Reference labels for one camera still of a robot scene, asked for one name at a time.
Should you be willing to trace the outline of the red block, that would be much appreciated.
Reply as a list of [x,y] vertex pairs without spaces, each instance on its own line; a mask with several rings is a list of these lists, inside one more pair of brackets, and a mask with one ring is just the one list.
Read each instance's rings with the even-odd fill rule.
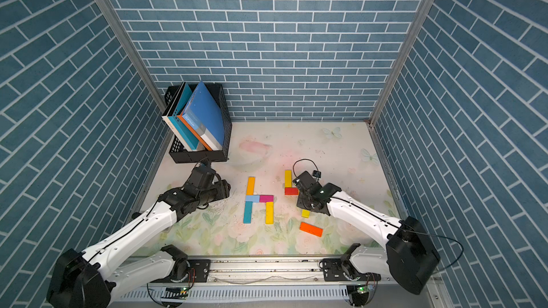
[[284,194],[285,195],[299,195],[299,189],[298,188],[293,188],[293,187],[285,188],[284,189]]

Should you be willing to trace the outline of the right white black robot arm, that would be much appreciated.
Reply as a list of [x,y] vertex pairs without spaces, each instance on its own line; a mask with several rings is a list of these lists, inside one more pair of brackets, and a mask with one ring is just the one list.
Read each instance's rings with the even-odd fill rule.
[[342,220],[365,233],[382,247],[374,260],[365,245],[354,243],[337,262],[337,271],[351,281],[389,275],[403,289],[419,295],[440,263],[440,255],[422,224],[409,216],[394,218],[362,204],[340,187],[321,185],[309,172],[293,184],[298,188],[297,206]]

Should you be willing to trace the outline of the yellow long block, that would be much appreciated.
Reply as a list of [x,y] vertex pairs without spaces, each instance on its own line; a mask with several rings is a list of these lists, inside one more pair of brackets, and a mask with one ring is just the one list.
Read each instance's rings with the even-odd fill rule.
[[274,202],[265,204],[265,223],[266,225],[274,224]]

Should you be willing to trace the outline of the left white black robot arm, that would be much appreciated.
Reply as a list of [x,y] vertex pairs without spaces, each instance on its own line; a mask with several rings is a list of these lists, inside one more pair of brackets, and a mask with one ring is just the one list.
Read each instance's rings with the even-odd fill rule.
[[133,221],[81,252],[69,249],[56,261],[47,290],[53,307],[108,307],[112,302],[157,279],[193,285],[198,270],[174,245],[140,261],[126,263],[135,251],[191,213],[225,200],[230,184],[201,161],[187,181],[173,188]]

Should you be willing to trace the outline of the light blue block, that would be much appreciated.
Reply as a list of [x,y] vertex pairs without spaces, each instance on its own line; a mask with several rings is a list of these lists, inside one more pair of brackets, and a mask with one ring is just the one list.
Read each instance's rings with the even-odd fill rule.
[[247,195],[245,197],[246,202],[261,202],[261,197],[259,195]]

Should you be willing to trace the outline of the orange-yellow long block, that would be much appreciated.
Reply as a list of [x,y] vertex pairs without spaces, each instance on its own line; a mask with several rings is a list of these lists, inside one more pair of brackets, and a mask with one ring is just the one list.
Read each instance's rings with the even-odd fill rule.
[[246,187],[246,195],[254,195],[255,177],[249,177]]

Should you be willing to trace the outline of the magenta block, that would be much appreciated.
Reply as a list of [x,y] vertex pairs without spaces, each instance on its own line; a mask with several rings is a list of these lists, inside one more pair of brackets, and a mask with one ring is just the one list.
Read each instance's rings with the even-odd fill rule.
[[274,197],[272,195],[260,195],[259,196],[259,202],[267,203],[267,202],[273,202]]

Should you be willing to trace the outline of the teal long block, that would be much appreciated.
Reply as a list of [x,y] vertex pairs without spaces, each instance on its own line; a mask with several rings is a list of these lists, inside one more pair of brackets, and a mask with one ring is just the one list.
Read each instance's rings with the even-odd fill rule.
[[251,201],[245,202],[244,214],[243,214],[243,223],[251,224],[253,216],[253,203]]

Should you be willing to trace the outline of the orange block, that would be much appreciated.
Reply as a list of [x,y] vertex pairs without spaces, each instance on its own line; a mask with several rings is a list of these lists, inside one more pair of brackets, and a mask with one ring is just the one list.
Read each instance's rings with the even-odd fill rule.
[[314,235],[316,237],[321,238],[323,236],[323,229],[316,227],[314,225],[310,225],[306,222],[301,222],[299,230],[302,232],[306,232],[308,234]]

